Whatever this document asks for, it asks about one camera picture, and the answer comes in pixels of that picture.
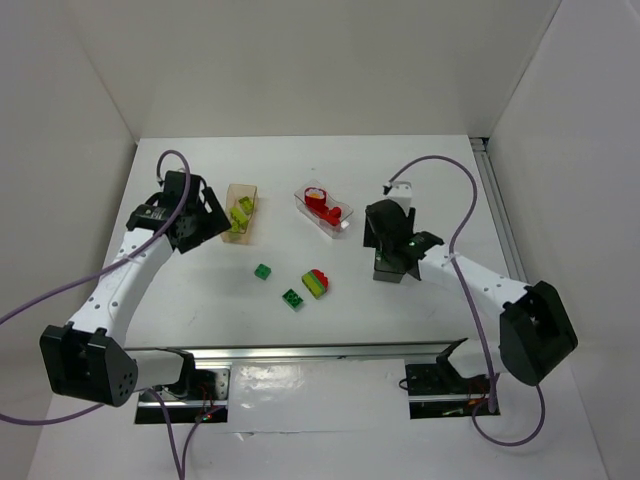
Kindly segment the lime 2x4 lego brick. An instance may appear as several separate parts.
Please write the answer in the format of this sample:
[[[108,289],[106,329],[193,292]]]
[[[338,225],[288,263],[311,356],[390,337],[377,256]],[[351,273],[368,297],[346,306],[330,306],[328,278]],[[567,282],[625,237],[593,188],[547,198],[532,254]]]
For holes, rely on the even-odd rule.
[[[231,222],[230,231],[234,234],[245,234],[250,223],[250,216],[246,215],[241,209],[232,207],[229,210],[229,219]]]

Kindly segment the lime 2x2 lego brick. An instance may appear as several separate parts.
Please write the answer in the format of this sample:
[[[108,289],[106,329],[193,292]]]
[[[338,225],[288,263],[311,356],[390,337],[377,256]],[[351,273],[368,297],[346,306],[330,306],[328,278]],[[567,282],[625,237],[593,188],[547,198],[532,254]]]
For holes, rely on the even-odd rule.
[[[254,203],[248,196],[240,198],[238,200],[238,203],[240,205],[241,210],[246,215],[251,215],[253,213],[253,211],[254,211]]]

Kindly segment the red 2x4 lego brick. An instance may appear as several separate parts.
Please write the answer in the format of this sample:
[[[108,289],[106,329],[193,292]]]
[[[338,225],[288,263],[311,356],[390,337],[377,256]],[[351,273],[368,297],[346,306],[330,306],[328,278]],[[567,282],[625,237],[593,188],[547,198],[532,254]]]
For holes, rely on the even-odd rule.
[[[325,209],[319,213],[319,217],[331,227],[339,227],[341,225],[342,209],[340,207]]]

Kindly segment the lime red striped arch lego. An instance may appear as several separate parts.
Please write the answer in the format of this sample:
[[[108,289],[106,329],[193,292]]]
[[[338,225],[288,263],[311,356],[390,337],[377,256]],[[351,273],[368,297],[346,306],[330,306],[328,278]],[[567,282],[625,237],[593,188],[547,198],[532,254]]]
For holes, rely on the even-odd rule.
[[[329,279],[319,269],[311,269],[301,277],[302,284],[315,299],[320,299],[329,290]]]

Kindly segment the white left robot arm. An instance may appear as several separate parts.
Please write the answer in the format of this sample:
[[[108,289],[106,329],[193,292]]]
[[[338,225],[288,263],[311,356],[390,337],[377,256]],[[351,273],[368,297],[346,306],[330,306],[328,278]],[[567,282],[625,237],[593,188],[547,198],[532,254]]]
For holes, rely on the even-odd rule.
[[[230,227],[201,176],[167,172],[161,191],[131,213],[110,272],[64,326],[42,333],[39,345],[52,391],[113,407],[148,388],[166,387],[186,397],[197,378],[194,356],[175,348],[128,352],[127,331],[173,253],[184,254]]]

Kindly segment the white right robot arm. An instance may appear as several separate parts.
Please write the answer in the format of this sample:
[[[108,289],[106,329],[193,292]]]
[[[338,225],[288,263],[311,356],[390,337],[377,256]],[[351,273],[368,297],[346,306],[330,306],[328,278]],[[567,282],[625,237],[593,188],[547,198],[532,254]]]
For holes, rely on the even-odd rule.
[[[450,250],[441,238],[413,230],[415,210],[385,199],[365,209],[364,245],[376,250],[374,278],[398,283],[409,275],[464,300],[480,318],[495,321],[499,340],[456,341],[438,360],[460,378],[509,373],[537,386],[578,346],[578,339],[556,288],[510,279]]]

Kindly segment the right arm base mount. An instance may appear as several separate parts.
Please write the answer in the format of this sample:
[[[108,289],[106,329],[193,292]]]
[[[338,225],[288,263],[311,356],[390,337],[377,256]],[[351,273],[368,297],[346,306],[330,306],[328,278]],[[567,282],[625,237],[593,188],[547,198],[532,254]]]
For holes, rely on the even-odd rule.
[[[488,409],[490,384],[482,376],[465,379],[446,373],[436,364],[407,364],[398,387],[408,395],[412,420],[496,416]]]

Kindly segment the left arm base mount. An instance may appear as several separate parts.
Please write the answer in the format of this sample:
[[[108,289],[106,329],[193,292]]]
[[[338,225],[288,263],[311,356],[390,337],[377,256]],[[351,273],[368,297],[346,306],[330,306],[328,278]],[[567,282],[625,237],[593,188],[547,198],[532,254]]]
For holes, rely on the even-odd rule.
[[[179,393],[168,385],[154,386],[139,394],[134,423],[164,424],[165,417],[157,397],[165,405],[172,424],[222,424],[228,421],[231,369],[214,365],[197,367],[189,389]]]

